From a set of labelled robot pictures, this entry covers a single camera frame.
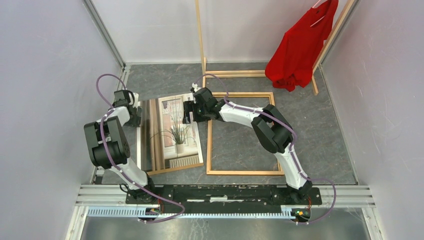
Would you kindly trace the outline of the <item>wooden picture frame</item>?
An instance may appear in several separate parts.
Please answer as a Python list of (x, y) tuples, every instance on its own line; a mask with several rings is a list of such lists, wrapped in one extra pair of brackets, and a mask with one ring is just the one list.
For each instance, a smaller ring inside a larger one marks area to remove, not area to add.
[[(230, 98), (268, 98), (269, 103), (275, 105), (275, 98), (272, 92), (230, 92)], [(206, 174), (215, 176), (283, 176), (284, 171), (279, 163), (278, 170), (212, 170), (212, 150), (213, 150), (213, 123), (207, 122), (207, 150), (206, 150)]]

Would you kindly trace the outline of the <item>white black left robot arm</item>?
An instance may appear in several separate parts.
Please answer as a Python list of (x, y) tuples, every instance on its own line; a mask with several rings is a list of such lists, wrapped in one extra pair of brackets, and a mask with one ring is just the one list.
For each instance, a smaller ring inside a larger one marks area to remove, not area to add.
[(124, 184), (120, 189), (145, 204), (157, 198), (153, 180), (131, 160), (131, 150), (123, 126), (141, 125), (142, 108), (138, 94), (129, 90), (114, 92), (112, 108), (101, 119), (84, 125), (84, 134), (92, 164), (117, 174)]

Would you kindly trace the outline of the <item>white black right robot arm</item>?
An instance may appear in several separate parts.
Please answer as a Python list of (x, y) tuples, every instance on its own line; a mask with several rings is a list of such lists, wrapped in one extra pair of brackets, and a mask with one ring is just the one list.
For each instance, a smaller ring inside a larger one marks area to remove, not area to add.
[(252, 128), (261, 146), (272, 153), (282, 167), (289, 199), (302, 204), (309, 198), (313, 184), (295, 151), (297, 135), (274, 105), (247, 107), (229, 101), (227, 96), (218, 100), (208, 88), (194, 86), (190, 99), (183, 102), (183, 124), (212, 120)]

